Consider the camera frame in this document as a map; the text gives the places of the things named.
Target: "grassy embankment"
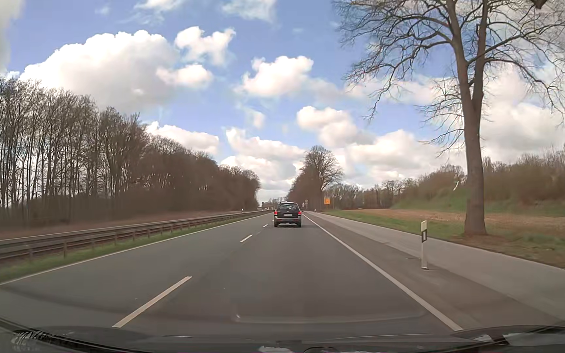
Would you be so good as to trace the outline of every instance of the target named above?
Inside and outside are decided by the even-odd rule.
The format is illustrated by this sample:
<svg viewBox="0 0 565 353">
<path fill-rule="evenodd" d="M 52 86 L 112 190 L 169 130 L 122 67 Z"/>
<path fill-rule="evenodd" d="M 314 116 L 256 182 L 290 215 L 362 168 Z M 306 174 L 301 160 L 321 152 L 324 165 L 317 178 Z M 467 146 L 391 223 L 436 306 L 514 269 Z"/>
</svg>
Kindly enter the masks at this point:
<svg viewBox="0 0 565 353">
<path fill-rule="evenodd" d="M 565 203 L 530 208 L 510 202 L 486 205 L 490 235 L 467 237 L 463 235 L 465 197 L 453 195 L 428 202 L 407 200 L 387 210 L 326 213 L 414 234 L 419 234 L 420 222 L 428 220 L 431 237 L 565 268 Z"/>
<path fill-rule="evenodd" d="M 446 193 L 438 193 L 430 200 L 419 198 L 401 200 L 392 206 L 392 209 L 466 212 L 466 200 L 465 189 L 448 190 Z M 539 201 L 531 205 L 523 205 L 512 199 L 492 201 L 485 203 L 485 212 L 565 217 L 565 200 Z"/>
<path fill-rule="evenodd" d="M 175 238 L 183 236 L 185 234 L 190 234 L 199 230 L 209 229 L 224 224 L 240 221 L 242 219 L 248 219 L 254 216 L 241 217 L 238 219 L 232 219 L 228 221 L 223 221 L 214 224 L 205 224 L 203 226 L 193 227 L 191 229 L 184 229 L 182 231 L 174 232 L 164 232 L 162 235 L 153 234 L 149 238 L 139 237 L 136 240 L 122 240 L 116 245 L 114 243 L 103 244 L 95 246 L 95 249 L 82 248 L 67 253 L 67 257 L 64 257 L 62 253 L 59 254 L 49 254 L 45 256 L 38 256 L 33 261 L 16 261 L 9 266 L 0 266 L 0 283 L 4 281 L 9 281 L 11 279 L 31 275 L 33 273 L 38 273 L 48 269 L 58 268 L 60 266 L 65 266 L 67 264 L 72 264 L 79 261 L 89 260 L 92 258 L 97 258 L 106 254 L 116 253 L 118 251 L 132 249 L 133 247 L 156 243 L 165 239 Z"/>
</svg>

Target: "grass median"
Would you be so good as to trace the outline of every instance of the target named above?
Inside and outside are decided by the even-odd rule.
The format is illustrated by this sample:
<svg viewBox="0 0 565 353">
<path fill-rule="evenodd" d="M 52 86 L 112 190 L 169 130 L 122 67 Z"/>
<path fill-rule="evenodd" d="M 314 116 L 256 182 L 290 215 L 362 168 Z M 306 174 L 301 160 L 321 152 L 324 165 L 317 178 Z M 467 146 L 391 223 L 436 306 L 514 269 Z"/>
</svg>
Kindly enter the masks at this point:
<svg viewBox="0 0 565 353">
<path fill-rule="evenodd" d="M 33 261 L 29 261 L 29 260 L 14 261 L 10 264 L 0 266 L 0 283 L 9 281 L 11 279 L 32 275 L 34 273 L 39 273 L 41 271 L 45 271 L 48 269 L 58 268 L 60 266 L 65 266 L 67 264 L 73 264 L 75 262 L 97 258 L 99 256 L 116 253 L 118 251 L 132 249 L 133 247 L 152 244 L 166 239 L 184 236 L 186 234 L 191 234 L 200 230 L 223 226 L 224 224 L 229 224 L 232 222 L 241 221 L 253 217 L 258 217 L 258 215 L 249 215 L 246 217 L 240 217 L 228 221 L 217 222 L 213 224 L 205 224 L 202 226 L 195 226 L 192 227 L 191 229 L 175 230 L 173 232 L 163 232 L 162 234 L 157 233 L 151 235 L 149 238 L 146 236 L 141 236 L 136 238 L 135 240 L 124 239 L 117 242 L 116 245 L 114 243 L 110 243 L 110 244 L 96 245 L 94 249 L 90 247 L 84 247 L 80 249 L 69 250 L 69 252 L 67 252 L 67 257 L 65 257 L 63 253 L 58 253 L 58 254 L 37 256 L 34 258 Z"/>
<path fill-rule="evenodd" d="M 420 233 L 420 222 L 423 219 L 394 218 L 369 211 L 373 210 L 329 210 L 324 213 L 413 234 Z M 429 220 L 428 223 L 429 237 L 565 268 L 564 232 L 551 230 L 552 234 L 545 234 L 540 230 L 512 229 L 488 224 L 490 235 L 464 236 L 463 222 Z"/>
</svg>

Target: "brown field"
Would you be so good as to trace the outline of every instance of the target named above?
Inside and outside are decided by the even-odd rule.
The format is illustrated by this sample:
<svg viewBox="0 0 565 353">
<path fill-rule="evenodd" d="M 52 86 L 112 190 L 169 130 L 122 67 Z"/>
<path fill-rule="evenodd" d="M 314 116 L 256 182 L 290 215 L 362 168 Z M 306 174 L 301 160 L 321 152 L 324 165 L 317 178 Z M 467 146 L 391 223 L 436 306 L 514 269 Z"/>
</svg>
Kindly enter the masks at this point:
<svg viewBox="0 0 565 353">
<path fill-rule="evenodd" d="M 175 220 L 175 219 L 206 217 L 208 215 L 217 215 L 217 214 L 235 213 L 235 212 L 239 212 L 239 211 L 227 211 L 227 212 L 224 212 L 224 211 L 168 212 L 168 213 L 144 215 L 144 216 L 133 217 L 133 218 L 129 218 L 129 219 L 114 220 L 114 221 L 80 222 L 80 223 L 66 224 L 66 225 L 61 225 L 61 226 L 36 227 L 36 228 L 25 228 L 25 229 L 16 229 L 16 230 L 3 230 L 3 231 L 0 231 L 0 240 L 20 238 L 20 237 L 39 236 L 39 235 L 42 235 L 42 234 L 74 232 L 76 230 L 85 230 L 85 229 L 94 229 L 94 228 L 127 226 L 129 224 L 162 222 L 162 221 L 172 221 L 172 220 Z"/>
<path fill-rule="evenodd" d="M 417 232 L 419 222 L 427 220 L 434 237 L 565 268 L 565 217 L 489 213 L 486 215 L 489 236 L 463 236 L 465 214 L 462 212 L 381 209 L 333 211 L 333 214 L 408 232 Z"/>
<path fill-rule="evenodd" d="M 441 212 L 430 210 L 355 210 L 382 217 L 405 219 L 409 221 L 445 221 L 463 222 L 465 213 Z M 535 215 L 514 215 L 511 213 L 488 213 L 485 216 L 487 226 L 497 229 L 524 231 L 565 238 L 565 217 L 548 217 Z"/>
</svg>

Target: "signpost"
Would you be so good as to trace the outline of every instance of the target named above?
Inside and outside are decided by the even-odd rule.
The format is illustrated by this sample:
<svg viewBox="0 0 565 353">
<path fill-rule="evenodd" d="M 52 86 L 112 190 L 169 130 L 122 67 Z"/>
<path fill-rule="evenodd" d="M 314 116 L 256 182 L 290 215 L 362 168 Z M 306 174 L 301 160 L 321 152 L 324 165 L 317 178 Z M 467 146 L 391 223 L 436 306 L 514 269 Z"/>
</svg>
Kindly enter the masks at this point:
<svg viewBox="0 0 565 353">
<path fill-rule="evenodd" d="M 424 242 L 428 238 L 428 225 L 427 221 L 422 221 L 420 224 L 420 231 L 422 232 L 422 245 L 420 249 L 420 259 L 422 260 L 422 269 L 428 269 L 426 265 L 426 258 L 424 257 Z"/>
</svg>

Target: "distant vehicle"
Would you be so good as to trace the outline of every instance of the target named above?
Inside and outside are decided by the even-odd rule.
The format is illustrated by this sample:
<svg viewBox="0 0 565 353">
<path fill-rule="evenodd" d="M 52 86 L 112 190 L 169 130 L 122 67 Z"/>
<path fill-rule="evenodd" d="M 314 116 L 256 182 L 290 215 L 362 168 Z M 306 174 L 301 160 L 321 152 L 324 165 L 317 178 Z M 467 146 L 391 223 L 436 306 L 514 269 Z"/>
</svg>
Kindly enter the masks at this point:
<svg viewBox="0 0 565 353">
<path fill-rule="evenodd" d="M 274 227 L 280 223 L 292 223 L 302 227 L 302 211 L 295 202 L 281 202 L 274 211 Z"/>
</svg>

